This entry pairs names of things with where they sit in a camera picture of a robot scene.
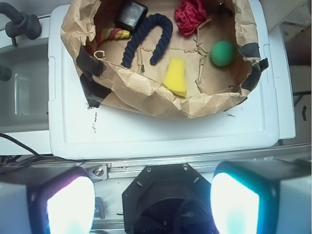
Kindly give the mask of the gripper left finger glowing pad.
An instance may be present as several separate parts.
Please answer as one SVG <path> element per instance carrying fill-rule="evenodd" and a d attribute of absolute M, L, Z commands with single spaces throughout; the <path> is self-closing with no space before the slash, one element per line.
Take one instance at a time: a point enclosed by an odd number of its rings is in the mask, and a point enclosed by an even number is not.
<path fill-rule="evenodd" d="M 94 213 L 94 184 L 82 167 L 0 169 L 2 234 L 88 234 Z"/>

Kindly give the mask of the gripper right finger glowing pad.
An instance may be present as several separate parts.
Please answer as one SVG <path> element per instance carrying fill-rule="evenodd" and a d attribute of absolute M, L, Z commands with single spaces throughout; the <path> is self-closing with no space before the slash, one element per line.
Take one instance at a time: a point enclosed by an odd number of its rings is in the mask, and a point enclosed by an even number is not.
<path fill-rule="evenodd" d="M 221 234 L 310 234 L 312 163 L 223 161 L 215 169 L 210 200 Z"/>

